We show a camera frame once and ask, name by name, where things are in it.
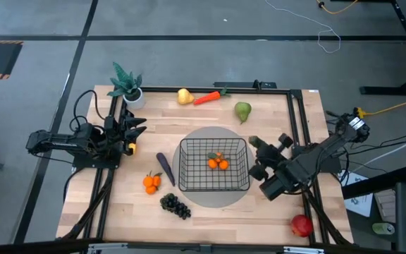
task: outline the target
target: black wire basket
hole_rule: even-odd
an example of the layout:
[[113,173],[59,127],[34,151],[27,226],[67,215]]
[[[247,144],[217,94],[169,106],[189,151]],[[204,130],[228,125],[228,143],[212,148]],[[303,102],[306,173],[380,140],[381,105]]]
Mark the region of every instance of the black wire basket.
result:
[[[221,152],[228,168],[211,169],[208,154]],[[247,144],[242,138],[186,138],[180,143],[179,189],[246,191],[250,188]]]

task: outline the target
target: yellow pear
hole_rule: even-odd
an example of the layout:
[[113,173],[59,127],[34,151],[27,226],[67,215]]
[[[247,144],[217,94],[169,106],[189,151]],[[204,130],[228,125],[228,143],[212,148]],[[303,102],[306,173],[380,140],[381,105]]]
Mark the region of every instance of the yellow pear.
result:
[[183,88],[178,91],[178,103],[179,104],[184,105],[187,103],[191,103],[194,101],[194,99],[195,98],[186,89]]

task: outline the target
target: green pear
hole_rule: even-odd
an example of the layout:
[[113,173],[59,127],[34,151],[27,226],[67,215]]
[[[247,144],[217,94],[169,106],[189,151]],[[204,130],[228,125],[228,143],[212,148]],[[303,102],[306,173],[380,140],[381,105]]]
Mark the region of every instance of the green pear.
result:
[[248,114],[250,114],[250,112],[252,111],[252,105],[246,102],[238,102],[234,106],[234,111],[236,113],[236,116],[238,116],[240,119],[240,124],[242,124],[247,120]]

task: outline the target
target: concrete floor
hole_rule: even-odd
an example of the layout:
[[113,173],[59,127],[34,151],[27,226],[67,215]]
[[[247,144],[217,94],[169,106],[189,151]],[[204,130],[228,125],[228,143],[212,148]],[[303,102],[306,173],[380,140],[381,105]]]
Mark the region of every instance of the concrete floor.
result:
[[[315,1],[270,0],[333,27],[339,35],[404,35],[390,4],[355,4],[331,16]],[[406,15],[406,1],[400,1]],[[0,35],[80,35],[91,1],[0,0]],[[327,2],[330,9],[344,2]],[[316,35],[321,28],[273,10],[264,1],[100,0],[90,35]],[[322,42],[335,49],[335,42]],[[12,241],[21,204],[37,159],[25,151],[29,133],[48,129],[66,81],[77,42],[26,42],[10,79],[0,81],[0,244]],[[342,42],[326,54],[316,42],[257,41],[117,41],[86,42],[69,103],[60,127],[68,133],[76,97],[94,85],[109,84],[112,61],[142,73],[145,85],[207,86],[215,81],[277,82],[282,88],[318,89],[325,109],[339,113],[353,107],[376,111],[406,97],[363,96],[363,85],[398,86],[406,81],[406,43]],[[81,101],[85,114],[90,98]],[[406,108],[367,119],[368,144],[406,134]],[[351,158],[366,162],[382,152]],[[52,157],[71,160],[65,153]],[[373,167],[392,171],[406,166],[406,150]],[[380,171],[362,169],[375,176]],[[62,189],[70,167],[50,162],[26,241],[55,237]],[[361,234],[351,222],[355,242],[388,248]],[[143,253],[139,250],[130,253]]]

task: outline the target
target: white cable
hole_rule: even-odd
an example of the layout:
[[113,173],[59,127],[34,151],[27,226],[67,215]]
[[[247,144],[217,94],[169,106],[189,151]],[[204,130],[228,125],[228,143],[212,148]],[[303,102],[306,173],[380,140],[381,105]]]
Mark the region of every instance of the white cable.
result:
[[[326,53],[328,53],[328,54],[335,53],[336,51],[338,51],[339,49],[341,49],[341,37],[339,37],[339,35],[338,35],[338,34],[333,30],[333,28],[331,28],[330,26],[324,25],[324,24],[320,23],[319,21],[316,21],[316,20],[313,20],[313,19],[311,19],[311,18],[308,18],[308,17],[302,16],[302,15],[293,13],[292,11],[289,11],[289,10],[286,10],[286,9],[283,9],[283,8],[276,8],[276,7],[273,6],[271,3],[269,3],[267,0],[265,0],[265,2],[266,2],[268,5],[270,5],[272,8],[274,8],[276,11],[285,11],[285,12],[288,12],[288,13],[293,14],[294,16],[301,17],[301,18],[305,18],[305,19],[307,19],[307,20],[309,20],[309,21],[312,21],[312,22],[314,22],[314,23],[316,23],[316,24],[318,24],[318,25],[321,25],[321,26],[324,26],[324,27],[328,28],[329,30],[319,31],[319,32],[317,33],[317,44],[318,44]],[[337,49],[335,49],[335,50],[333,50],[333,51],[328,51],[324,46],[321,45],[321,33],[323,33],[323,32],[332,32],[332,33],[339,39],[339,43],[338,43],[338,48],[337,48]]]
[[402,148],[404,148],[404,147],[406,147],[406,144],[404,144],[403,146],[401,146],[401,147],[399,147],[399,148],[396,148],[396,149],[392,150],[391,152],[387,152],[387,153],[385,153],[384,155],[380,155],[380,156],[378,156],[377,158],[371,159],[370,161],[364,163],[363,165],[357,167],[356,169],[353,169],[351,172],[353,173],[353,172],[357,171],[358,169],[361,169],[362,167],[368,165],[369,163],[375,162],[376,160],[378,160],[378,159],[380,159],[380,158],[383,158],[383,157],[388,156],[388,155],[390,155],[390,154],[392,154],[392,153],[394,153],[394,152],[397,152],[398,150],[400,150],[400,149],[402,149]]

